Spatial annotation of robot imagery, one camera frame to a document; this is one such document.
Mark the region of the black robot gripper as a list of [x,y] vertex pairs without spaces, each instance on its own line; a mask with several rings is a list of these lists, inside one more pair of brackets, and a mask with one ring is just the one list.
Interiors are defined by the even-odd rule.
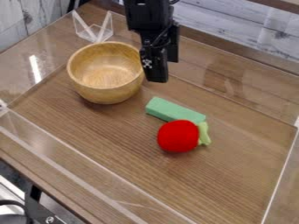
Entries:
[[140,61],[148,81],[168,81],[168,61],[178,62],[180,26],[173,22],[170,0],[124,0],[125,21],[129,31],[140,35]]

